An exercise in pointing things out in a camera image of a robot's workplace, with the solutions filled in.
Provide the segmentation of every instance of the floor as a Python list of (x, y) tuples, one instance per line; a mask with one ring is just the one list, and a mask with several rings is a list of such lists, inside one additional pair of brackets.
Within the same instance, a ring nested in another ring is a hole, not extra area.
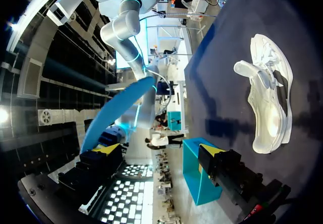
[(182, 149), (167, 149), (166, 152), (172, 173), (175, 211), (182, 223), (232, 223), (216, 201), (195, 205), (182, 174)]
[[(205, 13), (209, 15), (217, 15), (219, 12), (219, 6), (208, 6)], [(190, 30), (190, 41), (193, 53), (196, 51), (197, 47), (203, 39), (203, 36), (208, 31), (213, 21), (213, 17), (204, 17), (201, 22), (187, 20), (187, 27), (204, 27), (201, 33), (197, 33), (197, 30)], [(189, 131), (192, 132), (192, 130), (190, 129), (190, 122), (192, 121), (190, 116), (190, 107), (187, 100), (185, 100), (184, 103), (186, 124), (189, 126)], [(173, 180), (174, 206), (176, 213), (181, 217), (182, 223), (232, 223), (216, 201), (200, 206), (195, 206), (195, 203), (190, 195), (190, 192), (182, 175), (182, 149), (167, 149), (167, 154)]]

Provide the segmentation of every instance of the cable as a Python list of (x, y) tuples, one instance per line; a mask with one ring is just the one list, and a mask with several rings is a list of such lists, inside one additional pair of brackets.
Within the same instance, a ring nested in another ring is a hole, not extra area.
[[(200, 14), (200, 13), (165, 13), (163, 14), (164, 15), (164, 18), (166, 16), (186, 16), (186, 15), (190, 15), (190, 16), (208, 16), (208, 17), (217, 17), (217, 16), (213, 16), (213, 15), (207, 15), (207, 14)], [(155, 16), (159, 16), (160, 15), (151, 15), (151, 16), (146, 16), (144, 18), (141, 18), (139, 21), (142, 21), (144, 19), (147, 19), (147, 18), (150, 18), (150, 17), (155, 17)]]
[(167, 106), (169, 105), (169, 103), (171, 102), (171, 97), (172, 97), (172, 89), (171, 89), (171, 86), (170, 86), (170, 84), (169, 84), (169, 82), (162, 76), (162, 75), (160, 75), (160, 74), (158, 74), (158, 73), (156, 73), (156, 72), (154, 72), (154, 71), (152, 71), (152, 70), (149, 70), (149, 69), (147, 69), (147, 67), (146, 67), (146, 65), (145, 65), (145, 62), (144, 62), (144, 60), (143, 60), (143, 54), (142, 54), (142, 50), (141, 50), (141, 47), (140, 47), (140, 45), (139, 45), (139, 43), (138, 43), (138, 41), (137, 41), (137, 38), (136, 38), (136, 36), (134, 36), (135, 37), (135, 41), (136, 41), (136, 43), (137, 43), (137, 45), (138, 45), (138, 47), (139, 47), (139, 50), (140, 50), (140, 52), (141, 52), (141, 55), (142, 55), (142, 64), (143, 64), (143, 67), (144, 67), (144, 69), (145, 70), (147, 70), (147, 71), (149, 71), (149, 72), (151, 72), (151, 73), (153, 73), (153, 74), (156, 74), (157, 76), (159, 76), (159, 77), (161, 77), (162, 79), (164, 79), (165, 80), (165, 82), (167, 83), (167, 86), (169, 87), (169, 89), (170, 89), (170, 97), (169, 97), (169, 100), (168, 100), (168, 102), (167, 102), (167, 104), (165, 105), (165, 107), (163, 107), (163, 109), (161, 109), (157, 114), (156, 114), (156, 116), (158, 116), (161, 112), (163, 112), (163, 110), (165, 109), (165, 108), (167, 108)]
[(218, 4), (219, 4), (219, 1), (215, 4), (215, 5), (213, 5), (213, 4), (211, 4), (209, 1), (207, 1), (207, 0), (205, 0), (210, 6), (217, 6)]
[(142, 53), (141, 47), (139, 46), (139, 43), (138, 43), (138, 41), (137, 41), (136, 36), (134, 36), (134, 37), (135, 37), (135, 41), (136, 41), (136, 43), (137, 43), (137, 45), (138, 45), (138, 47), (139, 47), (139, 49), (140, 49), (140, 52), (141, 52), (142, 65), (143, 65), (143, 67), (144, 67), (144, 68), (146, 68), (145, 62), (144, 62), (144, 60), (143, 60), (143, 53)]

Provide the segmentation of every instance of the white shoe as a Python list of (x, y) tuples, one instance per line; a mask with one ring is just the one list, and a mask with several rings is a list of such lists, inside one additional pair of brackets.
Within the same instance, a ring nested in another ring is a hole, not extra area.
[(286, 128), (286, 116), (279, 105), (276, 84), (265, 70), (246, 61), (237, 62), (234, 71), (248, 77), (251, 84), (248, 102), (256, 118), (253, 150), (270, 153), (281, 145)]
[(292, 69), (279, 47), (264, 35), (256, 34), (251, 39), (250, 51), (253, 64), (265, 70), (270, 75), (272, 83), (277, 86), (279, 104), (287, 121), (282, 143), (288, 143), (293, 121), (290, 105)]

